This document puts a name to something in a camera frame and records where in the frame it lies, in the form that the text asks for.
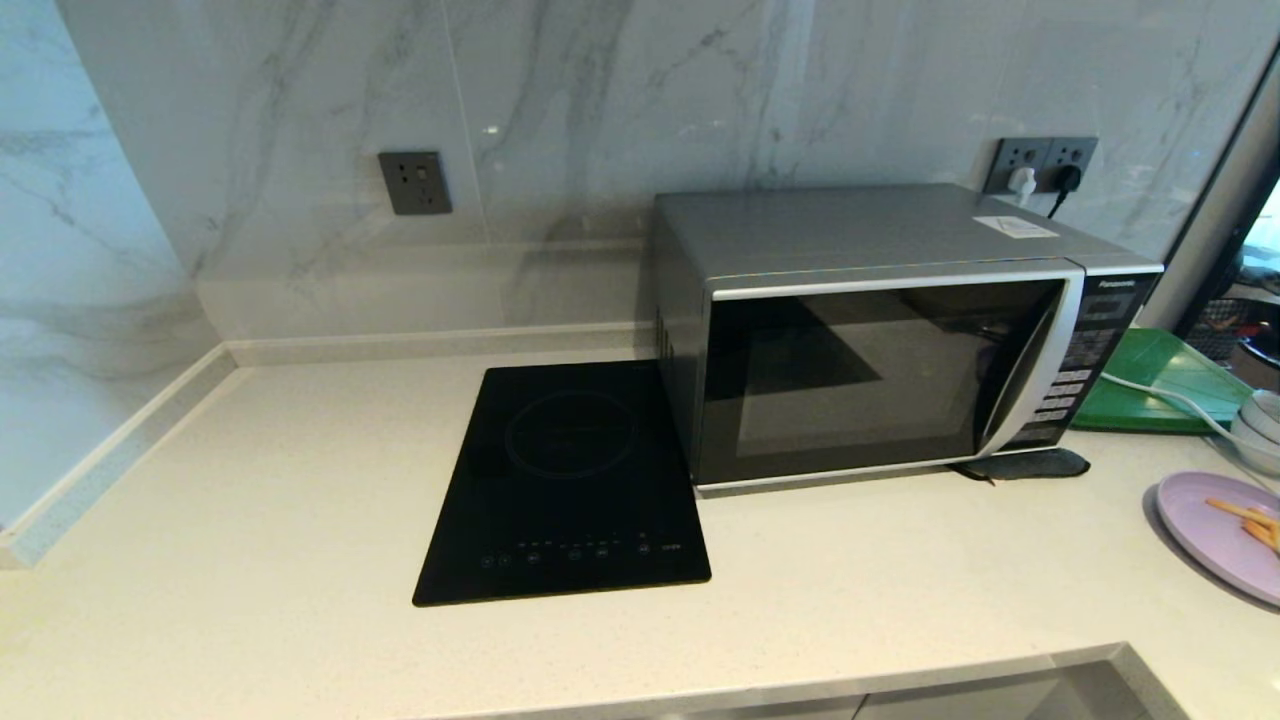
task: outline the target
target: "purple plate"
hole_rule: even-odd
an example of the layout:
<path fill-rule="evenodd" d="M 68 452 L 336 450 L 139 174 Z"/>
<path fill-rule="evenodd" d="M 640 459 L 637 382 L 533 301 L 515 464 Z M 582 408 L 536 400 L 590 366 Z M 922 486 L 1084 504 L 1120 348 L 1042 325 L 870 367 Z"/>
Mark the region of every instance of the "purple plate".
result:
<path fill-rule="evenodd" d="M 1240 519 L 1204 502 L 1216 497 L 1262 507 L 1275 518 L 1276 497 L 1257 486 L 1212 473 L 1174 473 L 1160 482 L 1156 507 L 1169 532 L 1215 575 L 1253 597 L 1280 605 L 1280 556 L 1240 528 Z"/>

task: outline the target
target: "microwave door handle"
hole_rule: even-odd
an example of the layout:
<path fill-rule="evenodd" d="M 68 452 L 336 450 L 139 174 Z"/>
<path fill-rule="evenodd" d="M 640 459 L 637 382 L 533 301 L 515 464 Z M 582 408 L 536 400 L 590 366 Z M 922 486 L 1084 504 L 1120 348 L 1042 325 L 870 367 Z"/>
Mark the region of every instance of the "microwave door handle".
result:
<path fill-rule="evenodd" d="M 1066 282 L 1057 305 L 1041 315 L 1036 331 L 1014 363 L 1012 372 L 1009 373 L 1009 380 L 1000 391 L 1000 397 L 987 420 L 983 433 L 987 442 L 978 451 L 979 457 L 992 455 L 1014 439 L 1018 430 L 1023 429 L 1039 407 L 1041 400 L 1062 366 L 1080 311 L 1084 270 L 1071 273 L 1064 279 Z"/>

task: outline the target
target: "microwave control panel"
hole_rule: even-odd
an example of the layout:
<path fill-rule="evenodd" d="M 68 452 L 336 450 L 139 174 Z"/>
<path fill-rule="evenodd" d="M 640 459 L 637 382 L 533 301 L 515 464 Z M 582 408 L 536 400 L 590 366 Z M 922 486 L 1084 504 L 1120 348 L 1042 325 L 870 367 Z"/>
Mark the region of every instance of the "microwave control panel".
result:
<path fill-rule="evenodd" d="M 1080 313 L 1062 366 L 1030 420 L 1002 452 L 1053 447 L 1120 345 L 1158 275 L 1101 275 L 1084 281 Z"/>

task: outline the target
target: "countertop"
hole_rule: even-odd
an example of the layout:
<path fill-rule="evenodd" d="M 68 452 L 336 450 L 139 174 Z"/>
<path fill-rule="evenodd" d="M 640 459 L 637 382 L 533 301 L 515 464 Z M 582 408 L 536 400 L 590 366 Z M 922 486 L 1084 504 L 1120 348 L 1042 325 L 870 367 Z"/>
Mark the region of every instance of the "countertop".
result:
<path fill-rule="evenodd" d="M 413 607 L 484 368 L 628 356 L 237 370 L 37 569 L 0 574 L 0 716 L 605 717 L 1117 642 L 1192 717 L 1280 716 L 1277 612 L 1144 514 L 1169 473 L 1243 478 L 1198 438 L 1070 433 L 1080 478 L 700 500 L 707 584 Z"/>

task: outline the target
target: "white bowl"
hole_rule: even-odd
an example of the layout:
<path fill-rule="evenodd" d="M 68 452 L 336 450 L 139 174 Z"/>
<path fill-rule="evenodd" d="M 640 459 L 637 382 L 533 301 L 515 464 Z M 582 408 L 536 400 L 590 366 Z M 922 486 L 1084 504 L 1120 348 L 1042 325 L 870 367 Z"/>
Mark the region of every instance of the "white bowl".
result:
<path fill-rule="evenodd" d="M 1258 389 L 1240 406 L 1240 418 L 1271 442 L 1280 443 L 1280 395 Z"/>
<path fill-rule="evenodd" d="M 1280 443 L 1271 442 L 1261 433 L 1251 428 L 1239 413 L 1235 414 L 1235 420 L 1231 421 L 1231 434 L 1244 442 L 1270 447 L 1272 454 L 1280 455 Z M 1240 457 L 1243 457 L 1244 461 L 1252 465 L 1256 470 L 1261 470 L 1268 475 L 1280 475 L 1280 456 L 1272 457 L 1263 455 L 1262 452 L 1244 445 L 1236 445 L 1235 450 L 1238 450 L 1240 452 Z"/>

